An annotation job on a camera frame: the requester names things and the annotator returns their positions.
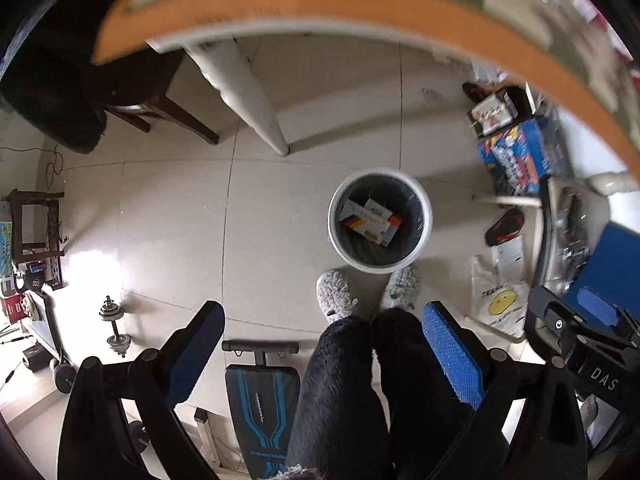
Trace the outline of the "white trash bin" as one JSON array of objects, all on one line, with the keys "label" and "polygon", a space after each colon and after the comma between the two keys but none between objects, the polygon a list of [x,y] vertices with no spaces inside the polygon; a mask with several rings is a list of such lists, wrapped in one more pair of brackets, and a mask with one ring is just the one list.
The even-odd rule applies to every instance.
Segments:
[{"label": "white trash bin", "polygon": [[431,201],[413,177],[390,168],[361,170],[335,190],[326,217],[338,255],[369,274],[414,263],[433,226]]}]

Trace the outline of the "blue office chair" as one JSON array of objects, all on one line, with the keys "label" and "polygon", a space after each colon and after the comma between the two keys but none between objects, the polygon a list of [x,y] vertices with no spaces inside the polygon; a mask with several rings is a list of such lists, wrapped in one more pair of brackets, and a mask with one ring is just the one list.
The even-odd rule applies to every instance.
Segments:
[{"label": "blue office chair", "polygon": [[578,180],[540,181],[542,235],[533,284],[585,314],[579,292],[639,315],[639,234],[611,219],[608,200]]}]

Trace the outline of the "dumbbell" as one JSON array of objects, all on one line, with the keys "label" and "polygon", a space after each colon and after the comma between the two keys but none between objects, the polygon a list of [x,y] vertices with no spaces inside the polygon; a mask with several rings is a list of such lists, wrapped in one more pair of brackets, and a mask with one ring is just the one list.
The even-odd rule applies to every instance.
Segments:
[{"label": "dumbbell", "polygon": [[100,307],[100,318],[103,322],[110,324],[112,328],[111,336],[107,337],[107,344],[121,358],[124,358],[130,348],[131,337],[122,333],[117,322],[124,317],[124,309],[110,297],[106,296]]}]

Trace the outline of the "yellow smiley plastic bag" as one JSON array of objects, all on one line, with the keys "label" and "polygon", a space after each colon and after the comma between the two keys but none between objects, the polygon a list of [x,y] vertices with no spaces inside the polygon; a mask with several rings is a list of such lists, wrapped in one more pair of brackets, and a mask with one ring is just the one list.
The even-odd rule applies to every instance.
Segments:
[{"label": "yellow smiley plastic bag", "polygon": [[500,337],[520,342],[525,338],[529,284],[500,284],[498,274],[480,256],[471,259],[472,304],[469,317]]}]

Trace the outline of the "red black slipper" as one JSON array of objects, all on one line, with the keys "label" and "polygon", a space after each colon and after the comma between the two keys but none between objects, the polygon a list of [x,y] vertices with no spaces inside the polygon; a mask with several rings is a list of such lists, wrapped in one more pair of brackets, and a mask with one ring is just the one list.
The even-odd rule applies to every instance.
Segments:
[{"label": "red black slipper", "polygon": [[509,209],[486,231],[486,245],[494,247],[513,240],[520,234],[524,223],[525,216],[521,209]]}]

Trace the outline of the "black blue weight bench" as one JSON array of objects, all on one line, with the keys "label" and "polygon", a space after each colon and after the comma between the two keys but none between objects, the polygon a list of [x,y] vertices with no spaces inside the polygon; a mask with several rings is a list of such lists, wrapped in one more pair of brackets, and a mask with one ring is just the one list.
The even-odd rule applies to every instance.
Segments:
[{"label": "black blue weight bench", "polygon": [[272,478],[286,469],[300,378],[293,367],[270,365],[267,356],[296,354],[299,345],[296,341],[231,339],[221,349],[254,356],[252,365],[229,365],[224,380],[236,440],[250,478]]}]

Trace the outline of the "blue printed cardboard box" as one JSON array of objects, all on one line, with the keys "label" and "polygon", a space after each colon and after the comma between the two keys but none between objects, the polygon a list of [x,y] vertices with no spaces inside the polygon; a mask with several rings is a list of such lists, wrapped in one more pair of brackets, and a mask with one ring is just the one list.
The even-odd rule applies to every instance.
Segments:
[{"label": "blue printed cardboard box", "polygon": [[535,117],[477,143],[497,195],[537,197],[540,182],[551,172],[556,128]]}]

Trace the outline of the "grey fuzzy slipper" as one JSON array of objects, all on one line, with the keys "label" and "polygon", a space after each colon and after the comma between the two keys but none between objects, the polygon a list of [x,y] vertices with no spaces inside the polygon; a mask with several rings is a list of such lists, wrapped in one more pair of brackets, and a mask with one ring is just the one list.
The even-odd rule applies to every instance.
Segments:
[{"label": "grey fuzzy slipper", "polygon": [[421,277],[416,268],[410,264],[390,274],[380,301],[380,310],[393,308],[413,310],[416,307],[422,288]]},{"label": "grey fuzzy slipper", "polygon": [[329,324],[357,311],[359,299],[349,277],[341,270],[323,272],[318,277],[316,294],[318,306]]}]

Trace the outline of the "black white liquor box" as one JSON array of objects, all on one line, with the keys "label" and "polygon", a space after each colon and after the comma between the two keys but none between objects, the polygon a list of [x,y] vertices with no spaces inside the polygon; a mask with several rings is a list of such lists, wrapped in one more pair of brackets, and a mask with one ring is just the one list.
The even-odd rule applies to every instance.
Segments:
[{"label": "black white liquor box", "polygon": [[466,116],[477,139],[514,124],[523,111],[522,96],[520,88],[511,86],[501,88],[475,104]]}]

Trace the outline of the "left grey fuzzy slipper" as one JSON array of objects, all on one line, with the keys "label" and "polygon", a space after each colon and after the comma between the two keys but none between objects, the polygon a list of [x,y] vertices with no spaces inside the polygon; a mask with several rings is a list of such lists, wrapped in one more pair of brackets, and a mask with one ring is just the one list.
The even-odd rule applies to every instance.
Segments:
[{"label": "left grey fuzzy slipper", "polygon": [[341,270],[323,272],[318,277],[316,294],[318,306],[329,324],[357,311],[359,299],[349,277]]}]

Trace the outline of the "dark wooden stool rack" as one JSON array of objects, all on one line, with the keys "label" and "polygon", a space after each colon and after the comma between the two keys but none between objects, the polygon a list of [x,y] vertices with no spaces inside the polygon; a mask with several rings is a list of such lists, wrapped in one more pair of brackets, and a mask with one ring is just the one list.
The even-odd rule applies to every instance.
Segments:
[{"label": "dark wooden stool rack", "polygon": [[18,290],[64,287],[60,206],[63,192],[13,190],[6,196],[12,222],[11,263]]}]

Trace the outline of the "dark wooden chair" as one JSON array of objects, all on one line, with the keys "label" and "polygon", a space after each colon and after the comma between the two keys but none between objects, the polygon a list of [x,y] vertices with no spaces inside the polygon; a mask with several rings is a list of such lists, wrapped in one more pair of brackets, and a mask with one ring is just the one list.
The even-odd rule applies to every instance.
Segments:
[{"label": "dark wooden chair", "polygon": [[185,128],[208,144],[219,142],[218,134],[168,98],[167,92],[186,52],[157,53],[146,49],[96,66],[100,85],[96,97],[112,115],[149,133],[143,116],[162,118]]}]

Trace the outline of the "orange table edge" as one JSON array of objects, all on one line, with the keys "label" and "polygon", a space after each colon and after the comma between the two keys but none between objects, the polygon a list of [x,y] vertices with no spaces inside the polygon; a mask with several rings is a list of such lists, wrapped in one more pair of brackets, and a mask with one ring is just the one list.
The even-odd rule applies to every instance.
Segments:
[{"label": "orange table edge", "polygon": [[513,26],[454,0],[160,0],[130,11],[115,0],[102,22],[93,62],[105,63],[188,32],[212,38],[262,34],[269,26],[342,26],[349,35],[379,32],[396,41],[434,42],[498,65],[563,105],[639,171],[639,151],[596,96],[552,54]]}]

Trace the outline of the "white table leg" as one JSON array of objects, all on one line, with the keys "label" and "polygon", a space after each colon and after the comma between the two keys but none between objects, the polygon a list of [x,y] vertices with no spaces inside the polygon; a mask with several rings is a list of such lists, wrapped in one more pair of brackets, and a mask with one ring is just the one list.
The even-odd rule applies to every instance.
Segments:
[{"label": "white table leg", "polygon": [[233,39],[192,44],[186,53],[226,105],[273,151],[280,156],[290,152],[276,112]]}]

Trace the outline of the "black jacket on chair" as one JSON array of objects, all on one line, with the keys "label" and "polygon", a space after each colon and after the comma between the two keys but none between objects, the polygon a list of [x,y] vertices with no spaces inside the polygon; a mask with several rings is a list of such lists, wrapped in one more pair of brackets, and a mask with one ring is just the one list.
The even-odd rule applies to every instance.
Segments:
[{"label": "black jacket on chair", "polygon": [[91,153],[106,128],[89,90],[95,39],[91,25],[41,23],[1,79],[1,96],[14,112],[79,154]]}]

